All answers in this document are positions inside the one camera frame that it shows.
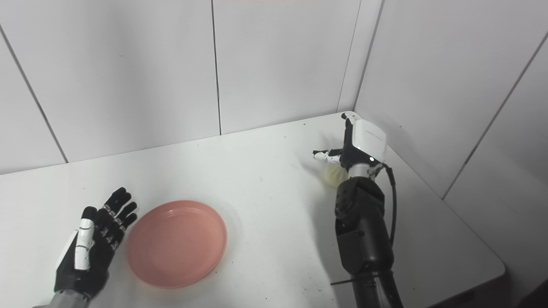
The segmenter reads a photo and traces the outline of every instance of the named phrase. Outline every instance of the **black cable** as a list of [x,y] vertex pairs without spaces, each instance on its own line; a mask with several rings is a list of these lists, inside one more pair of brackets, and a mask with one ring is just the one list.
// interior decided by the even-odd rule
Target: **black cable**
[[383,164],[392,186],[392,226],[390,227],[390,244],[394,245],[394,236],[396,234],[396,213],[398,211],[398,203],[396,200],[396,180],[394,179],[394,172],[387,164]]

